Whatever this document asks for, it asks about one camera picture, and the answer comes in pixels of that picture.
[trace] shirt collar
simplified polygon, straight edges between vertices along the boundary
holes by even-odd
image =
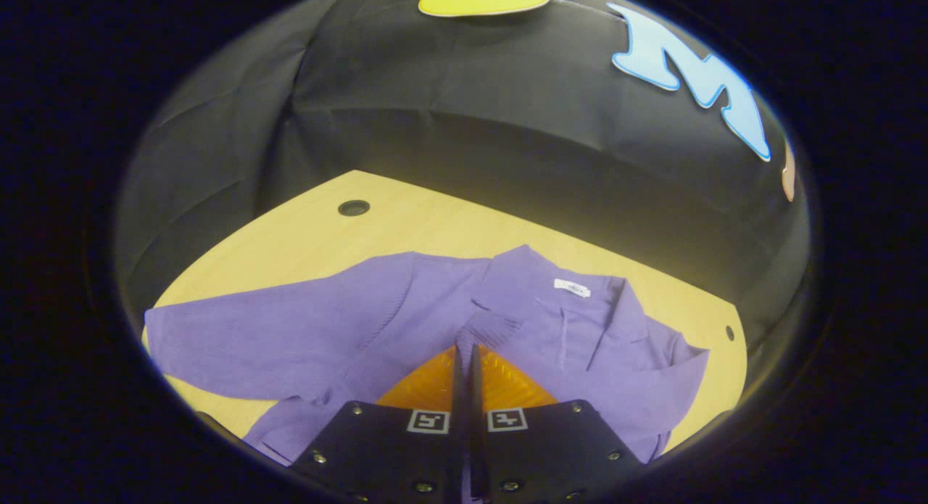
[[[554,287],[555,279],[586,286],[589,298]],[[590,306],[610,306],[605,335],[616,342],[633,342],[647,336],[647,319],[630,283],[622,277],[576,273],[556,266],[523,245],[491,260],[473,293],[473,301],[515,322],[527,319],[537,300],[583,313]]]

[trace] yellow letter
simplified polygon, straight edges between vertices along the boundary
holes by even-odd
[[[528,11],[549,0],[420,0],[418,9],[431,16],[506,15]]]

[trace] clothing label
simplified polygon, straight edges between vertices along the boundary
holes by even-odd
[[[572,281],[566,281],[564,279],[555,279],[554,280],[555,289],[564,289],[569,290],[570,293],[574,293],[582,298],[589,298],[589,289],[583,285],[577,285]]]

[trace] table surface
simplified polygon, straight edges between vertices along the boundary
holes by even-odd
[[[370,210],[354,217],[339,214],[338,206],[352,199],[368,201]],[[738,402],[747,355],[731,303],[576,237],[359,170],[312,188],[222,240],[177,277],[156,306],[332,276],[374,256],[421,252],[491,258],[523,244],[563,268],[626,277],[648,316],[710,350],[703,384],[667,450]],[[142,341],[148,347],[144,330]],[[239,437],[276,403],[223,397],[165,378],[193,409]]]

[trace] shirt sleeve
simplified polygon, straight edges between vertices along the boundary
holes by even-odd
[[[149,351],[165,374],[213,394],[312,400],[390,323],[411,254],[322,279],[153,308]]]

